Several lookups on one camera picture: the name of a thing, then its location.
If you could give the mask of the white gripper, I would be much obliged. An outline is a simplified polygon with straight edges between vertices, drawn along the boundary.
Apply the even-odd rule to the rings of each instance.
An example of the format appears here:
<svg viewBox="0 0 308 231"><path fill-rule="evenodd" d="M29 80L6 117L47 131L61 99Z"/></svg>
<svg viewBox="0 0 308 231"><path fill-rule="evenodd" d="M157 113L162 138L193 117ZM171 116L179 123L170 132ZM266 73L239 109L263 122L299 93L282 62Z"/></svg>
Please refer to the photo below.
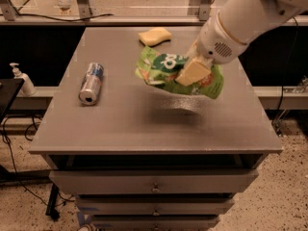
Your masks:
<svg viewBox="0 0 308 231"><path fill-rule="evenodd" d="M190 60L175 81L185 87L196 83L211 73L212 60L216 64L227 64L240 56L247 47L246 43L238 41L224 28L217 13L203 25L197 40L185 54ZM198 53L205 58L196 57Z"/></svg>

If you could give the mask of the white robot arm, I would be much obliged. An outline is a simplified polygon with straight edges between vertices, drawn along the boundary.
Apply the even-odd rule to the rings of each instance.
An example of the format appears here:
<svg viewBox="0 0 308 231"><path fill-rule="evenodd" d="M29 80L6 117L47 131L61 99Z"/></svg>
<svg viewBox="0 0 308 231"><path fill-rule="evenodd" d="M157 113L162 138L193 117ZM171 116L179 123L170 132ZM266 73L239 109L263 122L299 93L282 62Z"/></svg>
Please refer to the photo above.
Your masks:
<svg viewBox="0 0 308 231"><path fill-rule="evenodd" d="M308 0L228 0L205 22L176 82L189 86L240 56L263 33L308 9Z"/></svg>

